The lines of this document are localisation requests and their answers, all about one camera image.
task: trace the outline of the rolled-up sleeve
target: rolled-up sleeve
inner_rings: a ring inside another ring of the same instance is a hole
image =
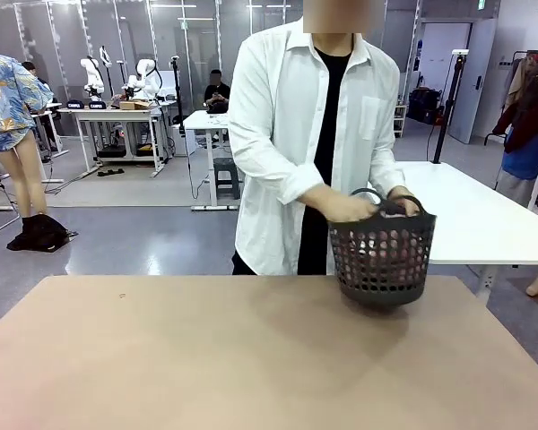
[[[253,37],[243,42],[231,86],[230,144],[238,167],[288,204],[323,179],[313,163],[296,165],[274,147],[273,101],[265,64],[263,40]]]
[[[42,110],[54,94],[19,63],[12,65],[20,98],[31,110]]]
[[[395,109],[398,99],[400,73],[396,64],[390,71],[391,99],[382,112],[382,128],[373,149],[370,162],[369,181],[377,191],[387,195],[399,185],[404,185],[403,171],[396,165],[393,147],[395,146]]]

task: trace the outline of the shirt pocket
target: shirt pocket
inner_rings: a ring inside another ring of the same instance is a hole
[[[359,135],[365,141],[372,141],[379,134],[379,119],[386,100],[363,96],[360,105]]]

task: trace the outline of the neck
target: neck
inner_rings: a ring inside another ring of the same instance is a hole
[[[313,43],[329,56],[347,56],[352,52],[352,33],[314,33]]]

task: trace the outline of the cardboard tabletop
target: cardboard tabletop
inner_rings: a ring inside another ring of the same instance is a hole
[[[0,321],[0,430],[538,429],[538,366],[458,280],[54,277]]]

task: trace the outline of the floral shirt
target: floral shirt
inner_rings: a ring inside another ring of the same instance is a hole
[[[45,108],[53,97],[20,63],[0,56],[0,151],[13,148],[35,126],[30,112]]]

